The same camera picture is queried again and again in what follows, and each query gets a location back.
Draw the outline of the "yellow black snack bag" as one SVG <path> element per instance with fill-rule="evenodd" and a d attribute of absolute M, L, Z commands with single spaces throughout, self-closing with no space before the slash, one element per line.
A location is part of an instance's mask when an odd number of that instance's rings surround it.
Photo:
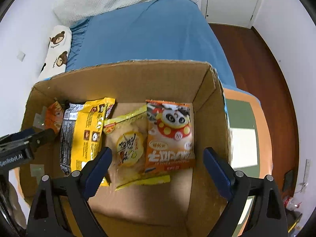
<path fill-rule="evenodd" d="M 85 104 L 69 103 L 60 129 L 59 164 L 69 175 L 82 170 L 101 150 L 104 121 L 115 105 L 114 98 L 87 101 Z"/>

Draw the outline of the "clear yellow pastry packet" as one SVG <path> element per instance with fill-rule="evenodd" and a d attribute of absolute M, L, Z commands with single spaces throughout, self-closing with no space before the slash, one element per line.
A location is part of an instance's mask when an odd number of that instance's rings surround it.
<path fill-rule="evenodd" d="M 158 185 L 170 182 L 166 173 L 145 172 L 148 121 L 147 106 L 103 124 L 105 143 L 113 152 L 115 190 L 132 185 Z"/>

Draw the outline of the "orange panda snack bag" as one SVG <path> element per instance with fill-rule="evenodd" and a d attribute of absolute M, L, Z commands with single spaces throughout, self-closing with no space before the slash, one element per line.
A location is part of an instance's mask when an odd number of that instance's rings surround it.
<path fill-rule="evenodd" d="M 196 162 L 190 105 L 146 100 L 148 137 L 145 172 L 193 168 Z"/>

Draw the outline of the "plastic bottle on floor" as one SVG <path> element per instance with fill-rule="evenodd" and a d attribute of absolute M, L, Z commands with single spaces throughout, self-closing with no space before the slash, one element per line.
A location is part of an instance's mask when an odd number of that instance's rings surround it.
<path fill-rule="evenodd" d="M 287 210 L 294 211 L 300 207 L 301 201 L 299 201 L 298 199 L 296 199 L 292 196 L 287 196 L 283 200 L 283 205 Z"/>

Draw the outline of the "cardboard box with blue print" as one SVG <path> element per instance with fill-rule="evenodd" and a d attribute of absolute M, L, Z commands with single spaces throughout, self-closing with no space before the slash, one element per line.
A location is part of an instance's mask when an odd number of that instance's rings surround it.
<path fill-rule="evenodd" d="M 86 67 L 35 84 L 22 129 L 53 102 L 84 103 L 111 97 L 113 118 L 146 105 L 150 114 L 107 124 L 101 139 L 119 144 L 142 140 L 124 165 L 117 156 L 111 184 L 89 200 L 108 236 L 207 236 L 225 207 L 209 176 L 203 151 L 212 147 L 229 159 L 230 137 L 223 89 L 208 63 L 140 60 Z"/>

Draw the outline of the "green white checkered mat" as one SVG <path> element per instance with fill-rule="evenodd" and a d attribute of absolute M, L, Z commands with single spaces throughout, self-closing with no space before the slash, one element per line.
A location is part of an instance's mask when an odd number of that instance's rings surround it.
<path fill-rule="evenodd" d="M 224 87 L 230 127 L 230 165 L 248 177 L 271 175 L 271 137 L 260 101 L 238 88 Z"/>

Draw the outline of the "bear print pillow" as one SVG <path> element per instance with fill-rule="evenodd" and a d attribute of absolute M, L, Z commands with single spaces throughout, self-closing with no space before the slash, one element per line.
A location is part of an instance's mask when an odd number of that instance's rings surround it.
<path fill-rule="evenodd" d="M 38 77 L 39 81 L 65 72 L 70 53 L 72 32 L 70 28 L 57 25 L 49 38 L 48 51 Z"/>

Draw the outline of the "blue bed sheet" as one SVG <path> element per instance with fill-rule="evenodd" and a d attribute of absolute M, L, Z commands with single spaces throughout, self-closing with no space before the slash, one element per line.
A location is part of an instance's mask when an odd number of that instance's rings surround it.
<path fill-rule="evenodd" d="M 191 0 L 155 0 L 80 20 L 70 28 L 66 70 L 127 60 L 208 62 L 236 86 L 216 35 Z"/>

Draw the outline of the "white door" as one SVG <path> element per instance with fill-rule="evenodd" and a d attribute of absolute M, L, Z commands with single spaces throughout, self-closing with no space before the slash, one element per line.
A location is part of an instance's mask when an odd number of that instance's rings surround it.
<path fill-rule="evenodd" d="M 258 0 L 206 0 L 208 23 L 250 28 Z"/>

